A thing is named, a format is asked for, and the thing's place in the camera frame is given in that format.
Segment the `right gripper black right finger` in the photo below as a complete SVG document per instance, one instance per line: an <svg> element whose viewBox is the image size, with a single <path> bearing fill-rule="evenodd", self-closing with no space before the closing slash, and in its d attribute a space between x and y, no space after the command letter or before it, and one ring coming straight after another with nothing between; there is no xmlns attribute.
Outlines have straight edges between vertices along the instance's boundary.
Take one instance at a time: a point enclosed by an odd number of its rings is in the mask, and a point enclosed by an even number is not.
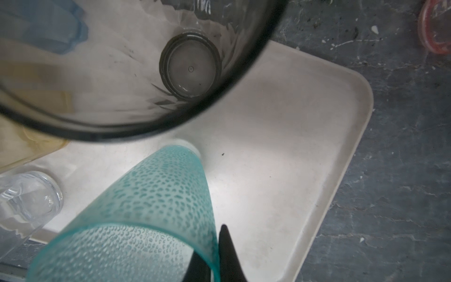
<svg viewBox="0 0 451 282"><path fill-rule="evenodd" d="M221 282L247 282L228 227L223 224L218 240Z"/></svg>

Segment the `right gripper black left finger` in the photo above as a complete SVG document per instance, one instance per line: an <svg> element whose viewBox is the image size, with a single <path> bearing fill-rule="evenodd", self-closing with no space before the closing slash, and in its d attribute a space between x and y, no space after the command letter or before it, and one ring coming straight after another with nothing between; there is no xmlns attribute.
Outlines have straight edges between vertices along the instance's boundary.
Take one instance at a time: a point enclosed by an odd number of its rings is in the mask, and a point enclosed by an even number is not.
<svg viewBox="0 0 451 282"><path fill-rule="evenodd" d="M182 282L211 282L211 269L195 251Z"/></svg>

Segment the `tall teal glass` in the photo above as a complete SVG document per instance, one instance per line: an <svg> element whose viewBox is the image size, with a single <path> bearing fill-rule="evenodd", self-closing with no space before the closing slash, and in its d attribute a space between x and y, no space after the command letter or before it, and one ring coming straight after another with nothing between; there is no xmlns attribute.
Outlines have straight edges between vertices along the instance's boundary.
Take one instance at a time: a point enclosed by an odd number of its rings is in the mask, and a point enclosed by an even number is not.
<svg viewBox="0 0 451 282"><path fill-rule="evenodd" d="M36 256L29 282L182 282L193 252L220 281L200 152L166 143L107 188Z"/></svg>

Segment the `beige tray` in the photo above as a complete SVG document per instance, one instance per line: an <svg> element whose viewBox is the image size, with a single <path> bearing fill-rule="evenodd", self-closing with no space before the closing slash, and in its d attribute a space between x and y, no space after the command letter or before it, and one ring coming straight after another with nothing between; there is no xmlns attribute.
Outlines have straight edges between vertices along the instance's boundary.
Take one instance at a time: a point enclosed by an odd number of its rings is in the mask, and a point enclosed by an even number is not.
<svg viewBox="0 0 451 282"><path fill-rule="evenodd" d="M62 186L48 243L108 186L162 146L200 151L214 216L228 226L250 282L292 282L373 111L359 73L269 42L247 75L192 121L131 142L71 142L31 163Z"/></svg>

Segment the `short clear glass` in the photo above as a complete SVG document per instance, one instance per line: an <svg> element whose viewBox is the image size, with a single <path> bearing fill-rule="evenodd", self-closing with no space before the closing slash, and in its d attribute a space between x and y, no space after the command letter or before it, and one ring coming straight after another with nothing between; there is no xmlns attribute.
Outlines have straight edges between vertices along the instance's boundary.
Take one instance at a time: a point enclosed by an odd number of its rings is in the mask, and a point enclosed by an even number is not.
<svg viewBox="0 0 451 282"><path fill-rule="evenodd" d="M49 175L30 171L2 176L1 258L42 229L62 207L62 190Z"/></svg>

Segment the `tall grey glass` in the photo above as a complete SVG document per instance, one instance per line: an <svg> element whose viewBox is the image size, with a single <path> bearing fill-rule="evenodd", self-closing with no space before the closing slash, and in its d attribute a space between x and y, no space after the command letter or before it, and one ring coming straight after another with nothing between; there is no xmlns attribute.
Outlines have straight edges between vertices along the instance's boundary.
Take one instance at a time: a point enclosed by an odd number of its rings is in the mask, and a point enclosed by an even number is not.
<svg viewBox="0 0 451 282"><path fill-rule="evenodd" d="M60 55L1 38L1 61L44 67L43 82L1 78L1 114L77 141L173 129L209 109L250 69L286 1L74 1L88 39ZM52 114L13 89L61 90L74 111Z"/></svg>

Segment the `tall amber glass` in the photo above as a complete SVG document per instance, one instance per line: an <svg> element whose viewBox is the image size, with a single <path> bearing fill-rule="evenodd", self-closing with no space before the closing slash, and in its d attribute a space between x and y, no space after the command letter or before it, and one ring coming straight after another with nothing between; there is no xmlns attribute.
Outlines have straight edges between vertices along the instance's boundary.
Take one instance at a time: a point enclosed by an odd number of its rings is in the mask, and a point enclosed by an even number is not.
<svg viewBox="0 0 451 282"><path fill-rule="evenodd" d="M43 82L44 67L1 61L1 78L13 83ZM27 86L13 89L20 100L52 114L74 111L72 95L61 90L33 90ZM64 148L66 139L47 135L1 116L1 172L16 168Z"/></svg>

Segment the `tall blue glass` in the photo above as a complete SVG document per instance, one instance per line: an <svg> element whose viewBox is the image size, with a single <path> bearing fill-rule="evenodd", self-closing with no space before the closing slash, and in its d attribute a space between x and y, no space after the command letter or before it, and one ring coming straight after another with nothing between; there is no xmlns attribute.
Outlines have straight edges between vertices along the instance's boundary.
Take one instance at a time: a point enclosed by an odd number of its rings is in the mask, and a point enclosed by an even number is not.
<svg viewBox="0 0 451 282"><path fill-rule="evenodd" d="M1 38L63 55L88 39L83 14L74 1L1 1Z"/></svg>

